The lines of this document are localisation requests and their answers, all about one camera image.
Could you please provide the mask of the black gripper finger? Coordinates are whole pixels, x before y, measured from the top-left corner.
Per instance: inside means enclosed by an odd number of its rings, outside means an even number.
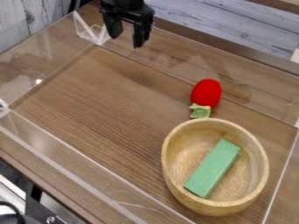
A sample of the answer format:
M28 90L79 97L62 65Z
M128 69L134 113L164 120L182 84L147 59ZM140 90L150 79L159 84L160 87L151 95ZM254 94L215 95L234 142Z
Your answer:
M108 35L112 39L116 39L123 33L122 17L119 15L104 13L103 19L104 19Z
M142 47L144 42L150 39L152 23L152 19L135 22L134 48Z

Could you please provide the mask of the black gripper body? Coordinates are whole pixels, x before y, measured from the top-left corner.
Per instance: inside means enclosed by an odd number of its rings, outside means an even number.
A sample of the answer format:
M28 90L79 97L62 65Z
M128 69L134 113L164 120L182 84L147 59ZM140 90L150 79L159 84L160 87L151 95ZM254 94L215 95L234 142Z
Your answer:
M146 0L99 0L99 9L107 25L122 20L148 25L154 23L155 10Z

